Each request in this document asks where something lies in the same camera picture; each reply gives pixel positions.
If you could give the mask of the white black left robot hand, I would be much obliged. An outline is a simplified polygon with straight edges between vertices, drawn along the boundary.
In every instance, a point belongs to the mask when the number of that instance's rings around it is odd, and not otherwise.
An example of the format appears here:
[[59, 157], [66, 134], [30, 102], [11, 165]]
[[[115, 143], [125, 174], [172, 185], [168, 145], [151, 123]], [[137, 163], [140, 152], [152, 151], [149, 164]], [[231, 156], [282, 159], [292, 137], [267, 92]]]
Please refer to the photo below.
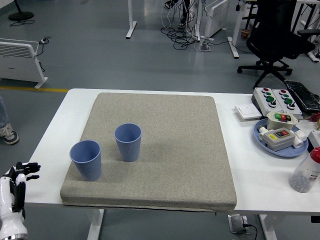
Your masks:
[[2, 240], [26, 240], [28, 230], [24, 226], [26, 182], [38, 179], [41, 166], [37, 162], [17, 162], [0, 178], [0, 238]]

